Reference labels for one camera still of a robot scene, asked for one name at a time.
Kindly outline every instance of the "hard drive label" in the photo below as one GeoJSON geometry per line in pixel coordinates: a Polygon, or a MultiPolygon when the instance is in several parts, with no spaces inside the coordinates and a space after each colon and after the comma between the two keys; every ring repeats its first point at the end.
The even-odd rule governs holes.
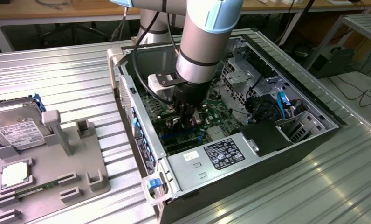
{"type": "Polygon", "coordinates": [[[212,164],[217,170],[245,159],[232,139],[225,139],[204,147],[204,151],[208,154],[212,164]]]}
{"type": "Polygon", "coordinates": [[[31,144],[43,140],[43,135],[33,121],[0,127],[0,135],[15,147],[31,144]]]}

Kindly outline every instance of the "aluminum profile table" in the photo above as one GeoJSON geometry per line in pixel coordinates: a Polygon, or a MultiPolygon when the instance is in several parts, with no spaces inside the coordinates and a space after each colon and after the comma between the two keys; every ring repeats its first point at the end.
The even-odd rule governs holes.
{"type": "MultiPolygon", "coordinates": [[[[297,164],[228,196],[177,224],[371,223],[371,125],[259,33],[245,33],[329,106],[348,126],[297,164]]],[[[88,118],[109,174],[111,191],[32,223],[155,224],[113,105],[103,43],[0,55],[0,99],[39,92],[63,126],[88,118]]]]}
{"type": "Polygon", "coordinates": [[[336,23],[333,24],[327,36],[324,37],[316,51],[308,56],[305,63],[305,68],[309,69],[317,59],[324,47],[329,44],[336,32],[339,31],[341,25],[345,25],[353,31],[359,32],[371,40],[371,14],[360,15],[343,15],[339,17],[336,23]]]}

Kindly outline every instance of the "green circuit board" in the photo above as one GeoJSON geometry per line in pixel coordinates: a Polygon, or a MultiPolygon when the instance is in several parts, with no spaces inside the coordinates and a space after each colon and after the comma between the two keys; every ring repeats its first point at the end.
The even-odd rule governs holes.
{"type": "Polygon", "coordinates": [[[209,132],[212,132],[209,128],[219,130],[217,136],[225,137],[231,135],[235,128],[241,126],[213,89],[208,91],[199,113],[203,124],[177,133],[172,133],[167,125],[177,117],[173,107],[160,103],[147,94],[140,97],[168,155],[212,142],[215,139],[209,135],[209,132]]]}

